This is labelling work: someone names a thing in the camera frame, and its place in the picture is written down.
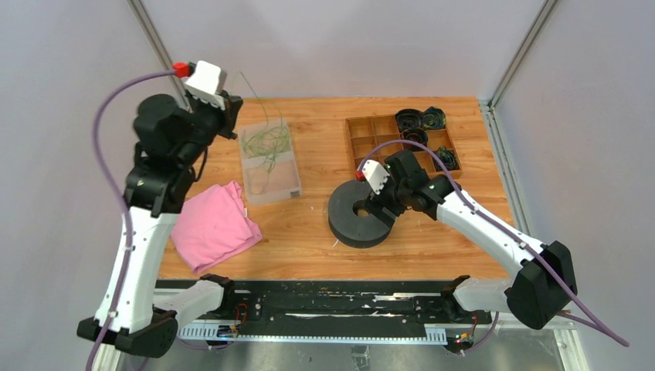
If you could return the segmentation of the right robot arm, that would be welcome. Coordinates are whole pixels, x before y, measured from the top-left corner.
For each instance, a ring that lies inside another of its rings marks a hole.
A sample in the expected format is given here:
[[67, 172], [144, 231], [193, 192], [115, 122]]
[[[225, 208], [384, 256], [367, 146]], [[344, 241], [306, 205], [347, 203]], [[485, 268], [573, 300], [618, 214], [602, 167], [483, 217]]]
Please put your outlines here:
[[464, 235], [507, 272], [507, 280], [463, 275], [442, 290], [441, 309], [452, 322], [473, 311], [511, 313], [523, 325], [544, 328], [577, 294], [572, 255], [558, 241], [525, 235], [477, 203], [448, 175], [430, 178], [409, 150], [383, 163], [366, 158], [356, 172], [372, 188], [370, 200], [395, 214], [425, 213]]

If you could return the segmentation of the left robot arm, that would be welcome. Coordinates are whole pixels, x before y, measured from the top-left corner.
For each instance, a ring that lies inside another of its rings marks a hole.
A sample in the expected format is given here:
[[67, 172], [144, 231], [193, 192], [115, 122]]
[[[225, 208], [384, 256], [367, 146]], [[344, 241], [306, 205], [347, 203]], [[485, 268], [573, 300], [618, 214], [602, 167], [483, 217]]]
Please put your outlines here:
[[185, 110], [167, 94], [138, 105], [134, 166], [119, 194], [129, 217], [107, 293], [97, 313], [78, 324], [80, 338], [133, 356], [159, 358], [190, 322], [209, 312], [218, 319], [235, 313], [234, 282], [215, 274], [201, 276], [168, 300], [154, 299], [166, 243], [188, 191], [201, 176], [195, 162], [206, 158], [216, 137], [236, 137], [243, 99], [226, 91], [221, 97], [225, 107], [191, 98]]

